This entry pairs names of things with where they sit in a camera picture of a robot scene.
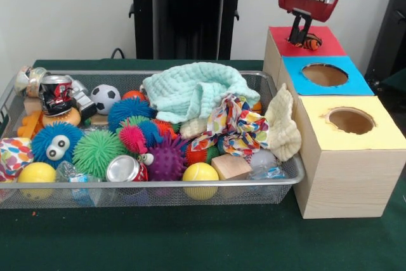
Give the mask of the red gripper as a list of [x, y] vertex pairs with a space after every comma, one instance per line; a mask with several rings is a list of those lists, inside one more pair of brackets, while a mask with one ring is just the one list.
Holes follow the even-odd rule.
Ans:
[[295, 17], [289, 42], [291, 44], [300, 43], [301, 32], [304, 36], [308, 35], [311, 23], [314, 20], [326, 22], [332, 15], [339, 0], [278, 0], [280, 8], [288, 13], [302, 13], [311, 18], [304, 18], [304, 26], [302, 31], [299, 28], [301, 17]]

